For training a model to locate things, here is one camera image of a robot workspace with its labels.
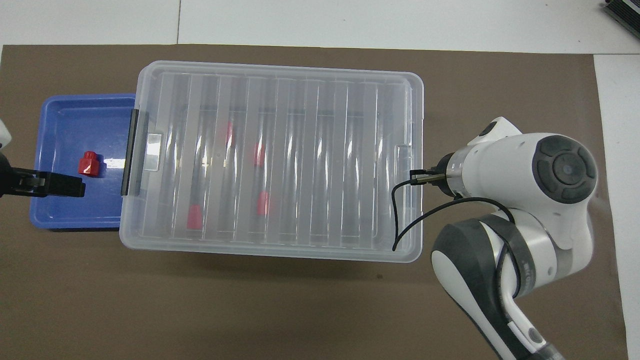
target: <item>blue plastic tray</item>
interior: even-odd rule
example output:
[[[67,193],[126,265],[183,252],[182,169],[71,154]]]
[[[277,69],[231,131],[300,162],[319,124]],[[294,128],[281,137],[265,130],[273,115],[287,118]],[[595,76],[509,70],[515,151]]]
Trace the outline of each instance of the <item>blue plastic tray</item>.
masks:
[[[79,176],[84,197],[31,199],[29,217],[44,229],[118,227],[122,172],[135,94],[64,95],[42,105],[34,169]],[[77,173],[85,151],[101,155],[99,177]]]

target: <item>white tile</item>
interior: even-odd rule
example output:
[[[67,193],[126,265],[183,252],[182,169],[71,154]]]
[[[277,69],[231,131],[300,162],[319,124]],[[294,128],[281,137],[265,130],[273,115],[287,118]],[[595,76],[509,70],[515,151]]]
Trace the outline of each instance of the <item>white tile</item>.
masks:
[[[609,201],[629,359],[640,359],[640,55],[596,55]]]
[[[182,0],[179,43],[640,53],[584,0]]]
[[[0,44],[174,44],[180,0],[0,1]]]

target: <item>black ribbed object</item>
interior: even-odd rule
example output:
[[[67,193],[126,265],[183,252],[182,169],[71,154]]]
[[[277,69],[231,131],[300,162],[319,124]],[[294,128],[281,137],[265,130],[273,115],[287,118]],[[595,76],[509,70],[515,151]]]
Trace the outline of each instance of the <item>black ribbed object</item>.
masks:
[[[604,11],[640,38],[640,0],[611,0]]]

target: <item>transparent plastic lid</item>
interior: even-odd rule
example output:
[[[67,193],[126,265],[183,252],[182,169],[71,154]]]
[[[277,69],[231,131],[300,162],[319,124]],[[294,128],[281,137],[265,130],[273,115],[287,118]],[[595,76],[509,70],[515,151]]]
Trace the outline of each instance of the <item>transparent plastic lid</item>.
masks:
[[[409,262],[392,187],[422,168],[415,74],[156,61],[138,121],[120,238],[131,248]],[[398,191],[399,219],[421,212]]]

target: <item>brown table surface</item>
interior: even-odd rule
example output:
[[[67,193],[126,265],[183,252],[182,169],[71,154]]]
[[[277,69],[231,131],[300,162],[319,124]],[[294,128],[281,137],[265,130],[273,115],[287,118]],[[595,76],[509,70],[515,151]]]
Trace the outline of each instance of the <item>brown table surface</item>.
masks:
[[[593,57],[229,45],[6,45],[3,150],[33,167],[40,106],[52,95],[135,92],[154,60],[401,70],[425,84],[424,161],[464,146],[497,116],[523,132],[568,135],[595,155],[595,252],[583,271],[520,299],[568,359],[626,359]],[[426,188],[424,209],[448,198]],[[436,214],[410,264],[129,250],[114,231],[29,223],[29,200],[0,199],[3,359],[493,359],[436,280]]]

